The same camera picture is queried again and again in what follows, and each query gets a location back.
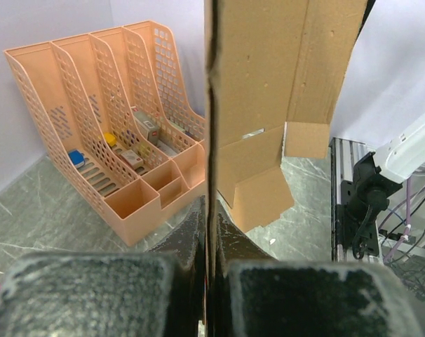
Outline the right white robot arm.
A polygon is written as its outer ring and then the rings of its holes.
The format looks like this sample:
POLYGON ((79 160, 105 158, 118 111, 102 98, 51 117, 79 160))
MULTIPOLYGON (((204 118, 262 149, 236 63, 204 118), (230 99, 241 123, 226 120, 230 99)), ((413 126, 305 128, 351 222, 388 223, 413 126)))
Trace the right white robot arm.
POLYGON ((387 209, 389 197, 425 163, 425 113, 353 167, 351 188, 344 195, 344 247, 356 260, 379 253, 376 219, 387 209))

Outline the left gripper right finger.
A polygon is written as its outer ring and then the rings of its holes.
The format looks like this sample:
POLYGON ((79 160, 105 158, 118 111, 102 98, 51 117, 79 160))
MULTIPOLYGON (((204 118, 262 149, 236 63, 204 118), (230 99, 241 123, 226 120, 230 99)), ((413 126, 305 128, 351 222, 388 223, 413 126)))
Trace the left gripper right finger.
POLYGON ((217 206, 214 336, 421 336, 405 289, 376 263, 279 261, 217 206))

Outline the cardboard box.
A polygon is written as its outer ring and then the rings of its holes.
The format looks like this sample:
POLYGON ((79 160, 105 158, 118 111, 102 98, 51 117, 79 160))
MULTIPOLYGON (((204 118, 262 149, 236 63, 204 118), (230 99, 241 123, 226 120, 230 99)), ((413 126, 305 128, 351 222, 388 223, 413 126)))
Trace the cardboard box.
POLYGON ((209 130, 205 322, 225 336, 217 197, 251 230, 293 204, 283 156, 323 158, 366 1, 207 1, 209 130))

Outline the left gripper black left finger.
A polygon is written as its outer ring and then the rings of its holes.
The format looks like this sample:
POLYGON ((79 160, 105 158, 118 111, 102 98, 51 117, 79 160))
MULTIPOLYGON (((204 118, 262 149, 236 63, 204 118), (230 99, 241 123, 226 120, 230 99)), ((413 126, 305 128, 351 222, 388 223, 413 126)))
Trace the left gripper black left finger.
POLYGON ((205 199, 142 253, 30 253, 0 287, 0 336, 196 336, 205 199))

